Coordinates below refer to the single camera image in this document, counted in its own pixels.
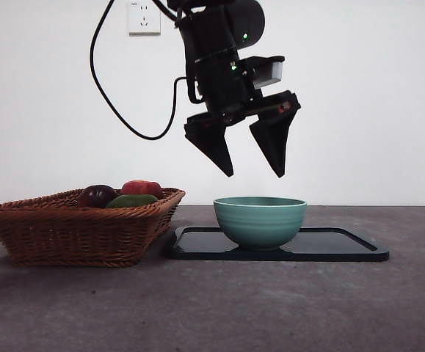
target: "white wall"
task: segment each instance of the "white wall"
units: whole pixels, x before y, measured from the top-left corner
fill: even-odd
[[[106,20],[95,64],[131,124],[162,131],[172,81],[184,74],[179,32],[126,34],[126,0]],[[248,130],[227,134],[227,178],[184,138],[205,111],[181,82],[177,117],[161,141],[132,135],[90,75],[92,33],[107,0],[0,0],[0,202],[90,184],[157,180],[186,190],[182,204],[278,195],[319,205],[425,205],[425,1],[261,1],[266,31],[251,55],[286,56],[284,79],[302,104],[286,175],[275,177]]]

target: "green ceramic bowl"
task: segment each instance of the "green ceramic bowl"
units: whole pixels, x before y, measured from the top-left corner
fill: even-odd
[[[271,251],[289,242],[302,226],[307,203],[298,199],[232,197],[214,200],[225,235],[245,249]]]

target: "gray tabletop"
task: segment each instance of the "gray tabletop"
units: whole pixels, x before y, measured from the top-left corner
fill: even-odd
[[[181,206],[172,229],[216,225]],[[383,263],[168,260],[16,268],[0,244],[0,351],[425,351],[425,208],[309,207],[391,251]]]

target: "basket rim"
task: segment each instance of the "basket rim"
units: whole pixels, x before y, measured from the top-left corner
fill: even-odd
[[[186,194],[185,191],[180,190],[179,188],[162,188],[164,191],[169,191],[171,194],[165,198],[159,199],[157,202],[154,202],[149,205],[142,205],[139,207],[132,208],[75,208],[75,207],[59,207],[59,208],[39,208],[36,205],[27,205],[21,206],[22,202],[44,202],[54,198],[63,198],[68,197],[71,194],[76,194],[83,191],[83,188],[73,189],[71,191],[59,192],[49,196],[36,197],[24,200],[17,200],[12,202],[5,202],[0,204],[0,214],[33,214],[36,213],[39,216],[50,216],[51,214],[65,214],[65,215],[83,215],[83,216],[152,216],[157,213],[161,213],[163,210],[168,209],[172,203],[178,202],[179,199],[183,198]]]

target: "woven basket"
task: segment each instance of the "woven basket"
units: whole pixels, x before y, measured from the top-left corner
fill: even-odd
[[[0,241],[14,264],[133,266],[168,229],[185,195],[163,188],[162,199],[142,207],[78,208],[82,191],[0,204]]]

